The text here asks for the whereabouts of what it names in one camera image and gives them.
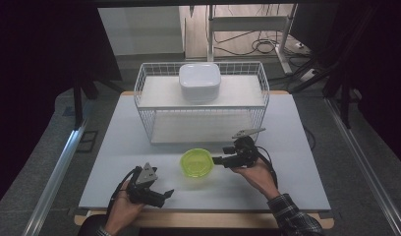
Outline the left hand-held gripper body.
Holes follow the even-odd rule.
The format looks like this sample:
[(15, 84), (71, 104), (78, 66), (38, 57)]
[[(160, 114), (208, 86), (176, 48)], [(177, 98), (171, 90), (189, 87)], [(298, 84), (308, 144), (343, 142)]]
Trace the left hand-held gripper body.
[(160, 195), (153, 192), (150, 186), (156, 180), (155, 170), (148, 162), (144, 167), (137, 166), (133, 169), (126, 189), (130, 201), (134, 204), (145, 204), (154, 207), (154, 201), (156, 198), (160, 198)]

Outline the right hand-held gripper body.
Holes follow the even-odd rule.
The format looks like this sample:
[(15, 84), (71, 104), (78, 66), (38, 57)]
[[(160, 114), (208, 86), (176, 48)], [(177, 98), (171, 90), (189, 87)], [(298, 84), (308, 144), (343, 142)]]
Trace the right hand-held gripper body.
[(232, 167), (252, 167), (258, 159), (263, 158), (252, 138), (252, 135), (261, 131), (264, 131), (264, 128), (241, 130), (233, 136), (236, 156)]

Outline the white square plastic container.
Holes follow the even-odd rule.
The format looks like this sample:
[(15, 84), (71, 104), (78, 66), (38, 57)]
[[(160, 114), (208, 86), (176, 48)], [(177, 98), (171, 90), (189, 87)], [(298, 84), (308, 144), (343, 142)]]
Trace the white square plastic container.
[(221, 74), (214, 63), (185, 64), (179, 69), (183, 97), (190, 102), (209, 102), (219, 95)]

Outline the white wire rack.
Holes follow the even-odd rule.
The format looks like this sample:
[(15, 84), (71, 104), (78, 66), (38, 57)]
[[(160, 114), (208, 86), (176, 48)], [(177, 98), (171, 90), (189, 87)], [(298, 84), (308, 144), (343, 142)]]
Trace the white wire rack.
[(269, 84), (260, 62), (212, 62), (221, 74), (219, 95), (209, 102), (186, 100), (179, 69), (194, 63), (144, 63), (135, 84), (135, 104), (153, 144), (226, 143), (261, 127)]

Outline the person's right hand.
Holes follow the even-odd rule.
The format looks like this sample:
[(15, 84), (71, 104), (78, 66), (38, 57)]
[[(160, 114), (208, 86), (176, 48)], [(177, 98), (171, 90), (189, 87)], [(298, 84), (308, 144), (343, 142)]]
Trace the person's right hand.
[(232, 168), (234, 173), (243, 176), (254, 188), (269, 201), (280, 196), (267, 165), (260, 159), (252, 167)]

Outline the person's left hand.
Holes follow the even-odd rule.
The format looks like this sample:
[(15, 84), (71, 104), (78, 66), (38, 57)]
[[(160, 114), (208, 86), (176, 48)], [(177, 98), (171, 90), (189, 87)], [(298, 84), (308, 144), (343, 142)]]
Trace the person's left hand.
[(131, 225), (143, 210), (144, 204), (134, 204), (130, 201), (126, 189), (129, 182), (126, 181), (120, 187), (109, 217), (103, 229), (110, 236), (117, 236), (123, 229)]

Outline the person's leg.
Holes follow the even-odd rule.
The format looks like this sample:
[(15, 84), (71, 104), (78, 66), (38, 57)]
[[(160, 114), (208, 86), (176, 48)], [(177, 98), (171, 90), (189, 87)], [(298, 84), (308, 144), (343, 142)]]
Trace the person's leg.
[(94, 236), (96, 230), (102, 226), (104, 228), (107, 221), (105, 214), (97, 214), (88, 217), (82, 224), (77, 236)]

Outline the white power strip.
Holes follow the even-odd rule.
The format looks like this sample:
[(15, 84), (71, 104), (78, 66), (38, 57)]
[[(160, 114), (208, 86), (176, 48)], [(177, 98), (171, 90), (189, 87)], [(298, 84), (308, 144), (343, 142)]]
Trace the white power strip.
[(313, 78), (314, 76), (319, 74), (319, 70), (317, 69), (309, 69), (301, 78), (300, 81), (301, 82), (307, 82), (308, 80), (310, 80), (311, 78)]

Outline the black metal stand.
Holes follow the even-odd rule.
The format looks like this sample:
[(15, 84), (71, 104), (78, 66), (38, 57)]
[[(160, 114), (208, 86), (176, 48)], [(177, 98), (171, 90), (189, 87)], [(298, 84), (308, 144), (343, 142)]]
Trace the black metal stand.
[(377, 8), (377, 4), (364, 3), (349, 27), (347, 27), (337, 41), (327, 49), (328, 52), (335, 54), (335, 59), (330, 66), (323, 69), (308, 81), (290, 89), (291, 93), (297, 93), (324, 78), (328, 78), (323, 87), (322, 95), (325, 98), (332, 98), (339, 90), (341, 91), (339, 117), (342, 124), (347, 129), (351, 128), (349, 123), (351, 88), (349, 61)]
[(125, 90), (109, 80), (103, 79), (101, 76), (93, 72), (84, 72), (73, 76), (73, 92), (74, 92), (74, 109), (75, 109), (75, 130), (78, 130), (85, 120), (82, 92), (90, 100), (98, 97), (98, 90), (95, 82), (99, 82), (106, 87), (113, 89), (119, 93)]

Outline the white cabinet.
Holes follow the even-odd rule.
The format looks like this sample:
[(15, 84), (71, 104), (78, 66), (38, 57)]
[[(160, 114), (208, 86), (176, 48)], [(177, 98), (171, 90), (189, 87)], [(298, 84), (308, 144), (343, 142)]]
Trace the white cabinet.
[(176, 6), (99, 8), (98, 13), (116, 56), (184, 51)]

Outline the dark curtain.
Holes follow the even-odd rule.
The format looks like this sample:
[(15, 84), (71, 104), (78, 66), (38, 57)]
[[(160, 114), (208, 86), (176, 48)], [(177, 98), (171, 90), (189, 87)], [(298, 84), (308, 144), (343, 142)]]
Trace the dark curtain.
[(56, 97), (121, 74), (99, 11), (69, 0), (0, 0), (0, 202), (44, 133)]
[(353, 22), (364, 3), (377, 4), (349, 61), (351, 89), (359, 109), (401, 161), (401, 0), (315, 0), (301, 3), (291, 35), (303, 42), (322, 68), (335, 54), (327, 51)]

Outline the black square floor frame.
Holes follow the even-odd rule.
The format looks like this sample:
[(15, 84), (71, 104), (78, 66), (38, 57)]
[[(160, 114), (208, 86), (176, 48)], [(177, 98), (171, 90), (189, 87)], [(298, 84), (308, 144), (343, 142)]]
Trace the black square floor frame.
[(97, 135), (98, 135), (97, 131), (85, 131), (80, 139), (76, 152), (77, 153), (92, 152), (95, 146)]

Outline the aluminium rail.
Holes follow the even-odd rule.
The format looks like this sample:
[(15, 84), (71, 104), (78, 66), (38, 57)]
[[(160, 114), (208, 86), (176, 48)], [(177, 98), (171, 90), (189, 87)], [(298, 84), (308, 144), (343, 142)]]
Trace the aluminium rail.
[(357, 162), (357, 165), (359, 166), (366, 182), (368, 183), (372, 194), (394, 235), (401, 236), (401, 213), (396, 204), (392, 201), (390, 195), (387, 193), (378, 176), (372, 169), (372, 166), (367, 160), (366, 154), (355, 138), (352, 130), (343, 123), (340, 117), (340, 109), (338, 108), (336, 102), (332, 98), (325, 98), (324, 102), (330, 110), (330, 113), (341, 135), (343, 136), (345, 143)]
[(29, 218), (22, 236), (39, 235), (39, 232), (66, 175), (70, 162), (75, 154), (76, 148), (78, 147), (80, 139), (86, 129), (86, 125), (87, 119), (84, 119), (82, 123), (71, 132), (68, 141), (64, 145), (59, 159), (56, 162), (47, 184)]

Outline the white desk frame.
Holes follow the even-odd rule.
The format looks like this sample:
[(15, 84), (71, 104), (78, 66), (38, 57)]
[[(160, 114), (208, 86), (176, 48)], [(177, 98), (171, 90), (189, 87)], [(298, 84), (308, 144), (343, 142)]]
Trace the white desk frame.
[(207, 7), (207, 54), (208, 62), (214, 60), (213, 55), (213, 34), (216, 31), (263, 31), (273, 30), (281, 31), (281, 41), (275, 45), (275, 53), (279, 59), (281, 67), (285, 75), (292, 75), (292, 69), (285, 57), (284, 48), (287, 41), (287, 36), (294, 20), (297, 9), (297, 4), (294, 4), (290, 13), (287, 16), (243, 16), (243, 17), (215, 17), (213, 13), (213, 6)]

